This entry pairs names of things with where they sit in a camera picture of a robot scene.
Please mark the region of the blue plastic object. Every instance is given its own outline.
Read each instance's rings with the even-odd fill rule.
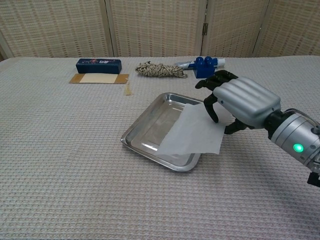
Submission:
[[[204,59],[198,56],[194,62],[194,75],[196,79],[206,79],[215,73],[215,66],[218,65],[218,59],[206,56]]]
[[[80,74],[119,74],[122,69],[119,59],[80,58],[75,66]]]

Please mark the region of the gray textured tablecloth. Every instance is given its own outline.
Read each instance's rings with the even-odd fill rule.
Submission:
[[[320,239],[320,188],[309,170],[267,138],[225,136],[176,173],[125,148],[121,135],[161,93],[204,99],[189,77],[138,76],[120,58],[123,84],[69,84],[76,58],[0,62],[1,239]],[[320,120],[320,57],[227,58],[225,69],[256,80]]]

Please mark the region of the robotic hand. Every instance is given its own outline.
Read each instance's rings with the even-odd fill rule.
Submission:
[[[219,102],[235,121],[224,133],[239,130],[266,129],[268,138],[311,170],[308,184],[320,187],[320,124],[307,114],[290,108],[281,111],[280,97],[246,77],[237,77],[220,70],[195,88],[208,88],[212,94],[204,101],[205,109],[214,122],[218,116],[213,104]]]

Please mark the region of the tray rim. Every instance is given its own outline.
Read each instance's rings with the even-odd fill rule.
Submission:
[[[155,155],[152,155],[148,152],[145,152],[145,151],[142,151],[138,148],[135,148],[135,147],[132,147],[131,145],[129,145],[126,141],[126,137],[127,135],[138,125],[138,123],[146,117],[146,115],[148,113],[150,113],[152,111],[152,109],[154,108],[154,106],[158,103],[158,101],[160,99],[164,99],[164,97],[166,95],[175,95],[175,96],[178,96],[178,97],[182,97],[182,98],[185,98],[185,99],[188,99],[188,100],[192,100],[192,101],[195,101],[195,102],[198,102],[199,104],[203,103],[202,100],[199,100],[199,99],[196,99],[196,98],[193,98],[193,97],[189,97],[189,96],[185,96],[185,95],[181,95],[181,94],[178,94],[178,93],[174,93],[174,92],[164,92],[164,93],[161,93],[157,98],[154,99],[154,101],[141,113],[141,115],[133,122],[133,124],[124,132],[124,134],[121,136],[121,139],[120,141],[122,142],[122,144],[124,146],[126,146],[127,148],[133,150],[134,152],[156,162],[156,163],[159,163],[171,170],[174,170],[174,171],[177,171],[177,172],[187,172],[187,171],[190,171],[191,169],[193,169],[196,164],[198,163],[199,161],[199,157],[200,157],[200,153],[192,153],[193,154],[193,158],[191,160],[191,162],[188,164],[188,165],[185,165],[185,166],[177,166],[177,165],[174,165],[168,161],[165,161]]]

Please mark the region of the rope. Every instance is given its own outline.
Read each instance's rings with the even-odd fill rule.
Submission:
[[[184,73],[184,70],[179,66],[163,65],[162,63],[154,64],[147,61],[140,63],[136,67],[135,71],[138,74],[142,74],[147,77],[177,77],[186,78],[188,75]]]

